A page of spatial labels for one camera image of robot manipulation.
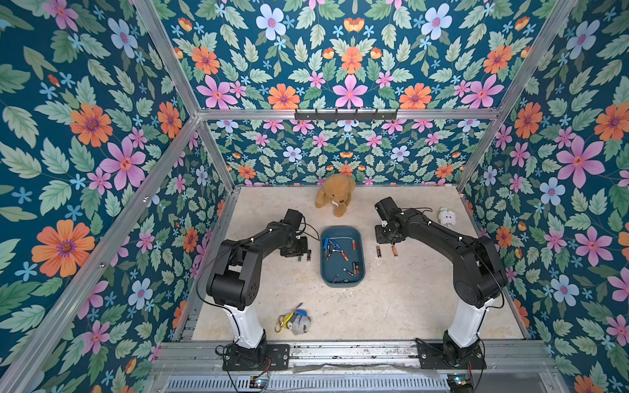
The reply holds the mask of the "teal plastic storage tray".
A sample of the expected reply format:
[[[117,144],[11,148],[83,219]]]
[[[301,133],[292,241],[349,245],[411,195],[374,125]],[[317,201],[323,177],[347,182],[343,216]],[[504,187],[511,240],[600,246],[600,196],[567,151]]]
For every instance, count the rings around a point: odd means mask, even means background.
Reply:
[[[320,275],[331,288],[353,288],[365,278],[366,265],[358,229],[334,226],[321,233]]]

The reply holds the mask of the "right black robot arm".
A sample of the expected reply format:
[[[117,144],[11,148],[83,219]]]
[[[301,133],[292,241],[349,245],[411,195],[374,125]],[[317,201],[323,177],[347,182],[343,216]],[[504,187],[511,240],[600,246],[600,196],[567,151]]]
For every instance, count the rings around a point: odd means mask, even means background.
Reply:
[[[476,346],[485,314],[497,298],[504,297],[507,284],[505,266],[493,241],[457,233],[419,209],[400,208],[390,197],[377,202],[375,210],[381,219],[375,227],[377,243],[394,246],[410,238],[450,261],[459,303],[443,344],[460,351]]]

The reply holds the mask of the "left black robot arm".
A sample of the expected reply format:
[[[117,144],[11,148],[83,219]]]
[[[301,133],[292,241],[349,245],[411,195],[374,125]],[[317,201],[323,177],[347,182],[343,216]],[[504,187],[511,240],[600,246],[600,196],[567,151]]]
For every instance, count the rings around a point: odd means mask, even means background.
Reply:
[[[274,252],[284,258],[305,255],[305,224],[301,212],[289,209],[283,219],[267,224],[258,234],[239,241],[225,240],[219,246],[206,282],[206,294],[215,307],[227,314],[239,350],[251,354],[265,351],[265,329],[255,308],[263,261]]]

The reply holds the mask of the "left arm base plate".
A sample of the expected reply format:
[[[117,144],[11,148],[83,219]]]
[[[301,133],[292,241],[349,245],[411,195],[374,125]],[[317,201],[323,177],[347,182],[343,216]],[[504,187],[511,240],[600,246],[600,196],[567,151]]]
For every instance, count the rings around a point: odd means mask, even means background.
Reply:
[[[288,369],[290,352],[285,344],[262,343],[256,349],[230,344],[220,357],[224,371],[283,371]]]

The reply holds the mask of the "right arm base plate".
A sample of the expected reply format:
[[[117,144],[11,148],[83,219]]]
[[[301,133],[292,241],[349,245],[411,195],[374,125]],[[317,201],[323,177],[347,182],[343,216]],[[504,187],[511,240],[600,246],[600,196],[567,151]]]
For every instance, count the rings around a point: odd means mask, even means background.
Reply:
[[[419,338],[414,341],[419,363],[423,369],[484,370],[486,368],[480,341],[465,348],[459,347],[448,336],[442,342],[430,343]]]

